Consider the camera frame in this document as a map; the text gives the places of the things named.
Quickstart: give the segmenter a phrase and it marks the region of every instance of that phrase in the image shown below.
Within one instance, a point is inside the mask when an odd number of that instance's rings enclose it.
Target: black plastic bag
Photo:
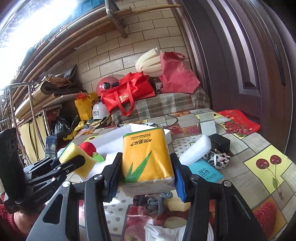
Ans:
[[[76,115],[74,117],[74,120],[72,121],[71,131],[73,131],[78,126],[79,122],[80,122],[80,117],[79,115]]]
[[[66,137],[71,134],[72,130],[70,124],[63,117],[58,116],[57,122],[54,126],[54,133],[57,134],[58,138]]]

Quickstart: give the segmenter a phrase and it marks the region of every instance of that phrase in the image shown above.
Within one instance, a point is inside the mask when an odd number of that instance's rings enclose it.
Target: yellow tissue package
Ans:
[[[125,195],[152,194],[175,189],[175,177],[162,127],[123,136],[121,166]]]

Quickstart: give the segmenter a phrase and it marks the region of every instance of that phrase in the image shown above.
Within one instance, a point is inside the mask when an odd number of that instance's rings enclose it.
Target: white helmet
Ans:
[[[103,119],[109,115],[109,111],[107,110],[106,106],[102,102],[98,102],[93,107],[93,119]]]

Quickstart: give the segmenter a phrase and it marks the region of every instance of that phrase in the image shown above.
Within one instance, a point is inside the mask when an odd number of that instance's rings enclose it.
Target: red bag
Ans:
[[[231,119],[232,121],[237,122],[246,129],[249,129],[251,133],[259,132],[261,130],[261,126],[259,124],[249,120],[240,110],[223,110],[218,113],[228,119]]]
[[[129,73],[119,81],[119,86],[102,91],[101,101],[111,113],[119,107],[122,114],[128,116],[134,108],[134,101],[155,96],[155,92],[149,83],[149,76],[141,73]],[[124,111],[122,104],[130,102],[131,108]]]
[[[181,53],[163,52],[160,54],[160,63],[163,75],[159,77],[163,88],[161,93],[194,93],[200,82],[182,60],[185,56]]]

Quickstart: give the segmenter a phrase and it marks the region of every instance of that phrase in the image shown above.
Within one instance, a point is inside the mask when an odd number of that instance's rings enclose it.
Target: gray rope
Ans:
[[[173,197],[172,192],[161,192],[160,197],[158,199],[148,198],[146,206],[147,212],[149,215],[157,214],[157,216],[161,215],[165,210],[165,200]]]

